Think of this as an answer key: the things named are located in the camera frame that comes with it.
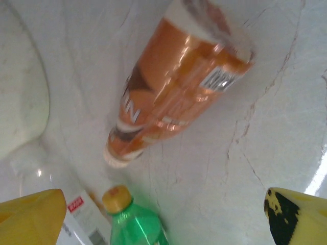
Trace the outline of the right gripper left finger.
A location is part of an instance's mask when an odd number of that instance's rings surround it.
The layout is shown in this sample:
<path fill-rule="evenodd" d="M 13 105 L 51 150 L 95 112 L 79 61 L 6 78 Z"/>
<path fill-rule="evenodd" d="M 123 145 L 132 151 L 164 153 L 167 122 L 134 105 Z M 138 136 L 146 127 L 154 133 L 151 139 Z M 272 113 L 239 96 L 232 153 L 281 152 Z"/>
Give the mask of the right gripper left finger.
<path fill-rule="evenodd" d="M 1 203 L 1 244 L 56 244 L 66 215 L 61 189 Z"/>

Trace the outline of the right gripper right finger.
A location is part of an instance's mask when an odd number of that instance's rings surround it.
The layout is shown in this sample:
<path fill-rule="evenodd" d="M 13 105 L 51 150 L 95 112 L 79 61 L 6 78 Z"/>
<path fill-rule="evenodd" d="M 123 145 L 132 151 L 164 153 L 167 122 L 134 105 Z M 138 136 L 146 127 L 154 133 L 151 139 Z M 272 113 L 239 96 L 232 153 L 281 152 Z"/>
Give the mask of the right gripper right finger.
<path fill-rule="evenodd" d="M 264 212 L 275 244 L 326 244 L 326 199 L 271 187 Z"/>

